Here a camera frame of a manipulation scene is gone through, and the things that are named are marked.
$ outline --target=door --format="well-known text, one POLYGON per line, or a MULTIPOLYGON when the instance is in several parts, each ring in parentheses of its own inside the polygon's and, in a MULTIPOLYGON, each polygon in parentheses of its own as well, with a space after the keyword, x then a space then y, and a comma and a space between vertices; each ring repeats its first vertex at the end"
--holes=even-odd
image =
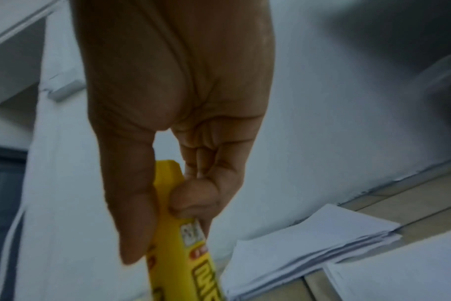
MULTIPOLYGON (((26 166, 25 157, 26 154, 23 152, 0 149, 0 256, 7 231, 11 226, 21 201, 22 183, 26 166)), ((22 222, 16 230, 10 250, 9 266, 1 301, 11 301, 14 299, 14 284, 21 231, 22 222)))

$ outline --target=stack of paper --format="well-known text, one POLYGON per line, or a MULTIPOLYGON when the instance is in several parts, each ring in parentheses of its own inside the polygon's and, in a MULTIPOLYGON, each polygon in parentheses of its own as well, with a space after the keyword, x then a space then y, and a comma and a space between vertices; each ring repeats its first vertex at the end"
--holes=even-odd
POLYGON ((304 222, 238 241, 221 281, 229 300, 246 300, 323 267, 400 239, 398 223, 326 205, 304 222))
POLYGON ((451 301, 451 231, 325 272, 343 301, 451 301))

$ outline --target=yellow object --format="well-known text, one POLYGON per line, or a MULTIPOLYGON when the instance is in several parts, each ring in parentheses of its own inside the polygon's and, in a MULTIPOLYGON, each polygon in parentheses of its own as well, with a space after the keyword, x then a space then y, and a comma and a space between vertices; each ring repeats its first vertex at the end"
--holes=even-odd
POLYGON ((195 219, 177 219, 168 211, 169 194, 184 181, 175 161, 157 161, 155 187, 159 219, 146 253, 155 301, 222 301, 216 269, 195 219))

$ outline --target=floor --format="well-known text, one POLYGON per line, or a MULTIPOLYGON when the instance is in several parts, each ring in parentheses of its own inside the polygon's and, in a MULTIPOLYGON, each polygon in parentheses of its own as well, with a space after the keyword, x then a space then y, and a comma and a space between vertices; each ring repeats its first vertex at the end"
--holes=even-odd
MULTIPOLYGON (((408 177, 342 205, 401 223, 397 244, 385 252, 451 230, 451 162, 408 177)), ((315 272, 252 299, 253 301, 340 301, 325 274, 315 272)))

